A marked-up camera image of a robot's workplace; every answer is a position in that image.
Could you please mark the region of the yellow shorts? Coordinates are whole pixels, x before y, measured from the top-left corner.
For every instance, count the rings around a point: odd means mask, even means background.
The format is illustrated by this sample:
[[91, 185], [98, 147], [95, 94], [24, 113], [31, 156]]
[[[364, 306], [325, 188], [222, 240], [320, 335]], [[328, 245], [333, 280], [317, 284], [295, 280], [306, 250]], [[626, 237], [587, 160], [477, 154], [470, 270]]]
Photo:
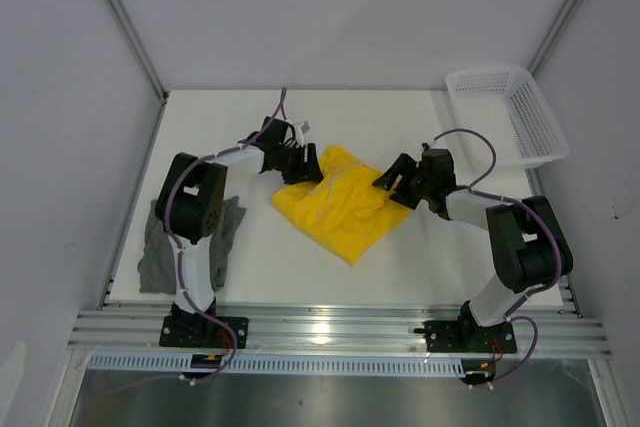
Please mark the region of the yellow shorts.
[[319, 159], [324, 179], [284, 187], [272, 206], [294, 227], [351, 267], [411, 214], [375, 188], [381, 173], [338, 145]]

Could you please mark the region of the grey shorts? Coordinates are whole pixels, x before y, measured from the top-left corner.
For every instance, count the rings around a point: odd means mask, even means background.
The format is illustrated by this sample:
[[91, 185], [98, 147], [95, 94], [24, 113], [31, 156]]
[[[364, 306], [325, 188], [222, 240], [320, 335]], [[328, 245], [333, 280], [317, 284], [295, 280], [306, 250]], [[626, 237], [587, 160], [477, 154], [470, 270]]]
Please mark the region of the grey shorts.
[[[150, 203], [144, 229], [143, 255], [138, 262], [141, 293], [176, 293], [173, 249], [162, 222], [155, 217], [156, 200]], [[244, 220], [246, 209], [239, 205], [239, 197], [223, 203], [222, 220], [211, 236], [205, 239], [208, 247], [210, 282], [214, 292], [221, 290], [226, 282], [228, 258], [238, 228]]]

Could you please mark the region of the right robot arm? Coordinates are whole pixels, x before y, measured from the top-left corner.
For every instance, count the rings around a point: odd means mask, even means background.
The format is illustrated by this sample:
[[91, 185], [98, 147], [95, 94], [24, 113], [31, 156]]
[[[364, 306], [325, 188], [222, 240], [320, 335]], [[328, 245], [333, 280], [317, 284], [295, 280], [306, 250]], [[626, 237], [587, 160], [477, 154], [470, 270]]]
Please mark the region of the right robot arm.
[[573, 269], [572, 252], [548, 199], [511, 199], [463, 186], [451, 153], [429, 146], [420, 160], [401, 154], [372, 185], [402, 206], [416, 209], [426, 202], [438, 217], [488, 233], [494, 275], [463, 303], [456, 320], [431, 320], [418, 328], [428, 351], [487, 353], [499, 341], [505, 352], [515, 352], [515, 311]]

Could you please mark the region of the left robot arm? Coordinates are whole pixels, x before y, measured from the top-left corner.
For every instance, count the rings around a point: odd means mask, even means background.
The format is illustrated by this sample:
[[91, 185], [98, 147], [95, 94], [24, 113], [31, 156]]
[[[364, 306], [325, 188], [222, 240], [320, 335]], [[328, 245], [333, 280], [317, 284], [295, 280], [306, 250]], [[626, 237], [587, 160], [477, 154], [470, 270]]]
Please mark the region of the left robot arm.
[[247, 139], [220, 153], [198, 158], [177, 154], [155, 207], [173, 250], [176, 293], [164, 319], [160, 345], [221, 347], [245, 339], [248, 322], [219, 320], [216, 315], [212, 264], [226, 247], [217, 247], [224, 222], [231, 219], [235, 198], [225, 197], [229, 180], [277, 171], [293, 185], [323, 180], [316, 146], [305, 140], [306, 122], [267, 117]]

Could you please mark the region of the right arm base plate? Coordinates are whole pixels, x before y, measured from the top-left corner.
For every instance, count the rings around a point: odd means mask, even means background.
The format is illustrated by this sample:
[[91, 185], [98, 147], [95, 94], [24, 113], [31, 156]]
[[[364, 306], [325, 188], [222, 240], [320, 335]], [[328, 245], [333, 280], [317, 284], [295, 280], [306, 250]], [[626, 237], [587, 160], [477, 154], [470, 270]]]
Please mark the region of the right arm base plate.
[[431, 353], [517, 352], [513, 327], [507, 322], [481, 327], [461, 321], [430, 320], [414, 328], [413, 333], [424, 338], [427, 351]]

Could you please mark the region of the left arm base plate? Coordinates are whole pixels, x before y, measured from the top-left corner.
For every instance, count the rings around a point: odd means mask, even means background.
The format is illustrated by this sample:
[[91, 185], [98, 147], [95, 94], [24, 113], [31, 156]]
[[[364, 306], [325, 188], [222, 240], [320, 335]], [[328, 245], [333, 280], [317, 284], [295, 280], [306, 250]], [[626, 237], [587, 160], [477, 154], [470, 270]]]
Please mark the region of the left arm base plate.
[[[227, 325], [237, 338], [237, 348], [246, 347], [249, 333], [249, 319], [246, 317], [220, 317], [219, 321]], [[167, 316], [163, 321], [159, 345], [175, 348], [231, 348], [233, 340], [229, 331], [201, 316], [187, 316], [179, 319]]]

